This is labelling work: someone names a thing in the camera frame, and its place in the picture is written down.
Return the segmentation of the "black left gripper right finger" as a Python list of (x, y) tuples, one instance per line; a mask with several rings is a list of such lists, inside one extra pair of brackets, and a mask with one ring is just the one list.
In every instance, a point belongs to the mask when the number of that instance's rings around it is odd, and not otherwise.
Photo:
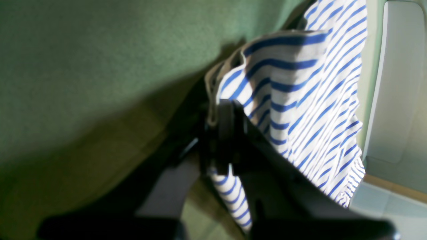
[(233, 173), (244, 187), (251, 240), (399, 240), (388, 220), (376, 220), (340, 206), (280, 155), (233, 107)]

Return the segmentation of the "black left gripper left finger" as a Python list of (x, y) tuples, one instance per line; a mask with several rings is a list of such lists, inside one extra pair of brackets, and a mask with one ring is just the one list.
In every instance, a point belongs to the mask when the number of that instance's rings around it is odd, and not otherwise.
[(214, 106), (216, 123), (199, 120), (167, 139), (117, 187), (76, 211), (49, 217), (43, 240), (186, 240), (180, 221), (186, 196), (201, 176), (229, 174), (234, 103)]

